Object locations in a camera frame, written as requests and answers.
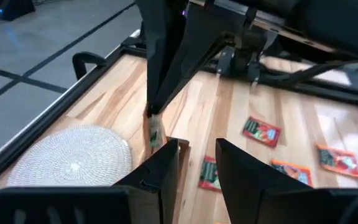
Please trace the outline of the orange tea bag packet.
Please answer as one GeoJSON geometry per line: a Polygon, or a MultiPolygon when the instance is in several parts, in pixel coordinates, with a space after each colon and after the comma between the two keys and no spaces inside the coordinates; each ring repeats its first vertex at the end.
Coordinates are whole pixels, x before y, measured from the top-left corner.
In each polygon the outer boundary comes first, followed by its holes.
{"type": "Polygon", "coordinates": [[[161,148],[164,144],[164,127],[160,116],[152,115],[149,119],[149,144],[153,148],[161,148]]]}
{"type": "Polygon", "coordinates": [[[358,179],[358,163],[352,152],[321,145],[316,148],[323,169],[358,179]]]}
{"type": "Polygon", "coordinates": [[[308,167],[299,166],[289,162],[278,161],[275,159],[270,161],[270,165],[281,173],[292,177],[293,179],[296,179],[306,185],[309,185],[310,187],[313,187],[311,171],[308,167]]]}

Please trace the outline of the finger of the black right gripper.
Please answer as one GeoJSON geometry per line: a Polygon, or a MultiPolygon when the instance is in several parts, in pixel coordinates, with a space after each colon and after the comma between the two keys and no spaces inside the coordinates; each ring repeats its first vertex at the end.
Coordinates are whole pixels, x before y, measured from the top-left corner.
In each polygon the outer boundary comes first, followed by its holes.
{"type": "Polygon", "coordinates": [[[159,114],[162,84],[183,38],[188,0],[137,0],[147,49],[147,115],[159,114]]]}
{"type": "Polygon", "coordinates": [[[183,38],[155,97],[155,112],[160,114],[194,75],[244,30],[246,23],[246,15],[219,6],[204,10],[191,4],[183,38]]]}

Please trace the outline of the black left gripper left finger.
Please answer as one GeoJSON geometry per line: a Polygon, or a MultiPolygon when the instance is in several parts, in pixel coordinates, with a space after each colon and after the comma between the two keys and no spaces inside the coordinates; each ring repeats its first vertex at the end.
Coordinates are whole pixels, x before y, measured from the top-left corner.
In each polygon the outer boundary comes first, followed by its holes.
{"type": "Polygon", "coordinates": [[[170,140],[110,187],[0,189],[0,224],[172,224],[178,147],[170,140]]]}

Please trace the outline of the red tea bag packet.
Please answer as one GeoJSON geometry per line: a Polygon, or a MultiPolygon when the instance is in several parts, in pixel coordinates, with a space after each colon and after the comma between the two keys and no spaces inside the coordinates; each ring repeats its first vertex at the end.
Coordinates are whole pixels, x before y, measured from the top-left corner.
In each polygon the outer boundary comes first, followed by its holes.
{"type": "Polygon", "coordinates": [[[198,187],[216,192],[221,191],[215,158],[210,156],[204,157],[198,187]]]}
{"type": "Polygon", "coordinates": [[[265,121],[248,117],[243,129],[242,135],[256,140],[268,147],[276,147],[281,129],[265,121]]]}

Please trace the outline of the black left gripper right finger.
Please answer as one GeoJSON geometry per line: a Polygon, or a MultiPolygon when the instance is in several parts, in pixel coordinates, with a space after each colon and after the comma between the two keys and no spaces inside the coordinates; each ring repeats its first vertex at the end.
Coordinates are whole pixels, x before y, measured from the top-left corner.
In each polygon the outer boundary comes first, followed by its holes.
{"type": "Polygon", "coordinates": [[[358,224],[358,189],[314,189],[223,138],[216,163],[232,224],[358,224]]]}

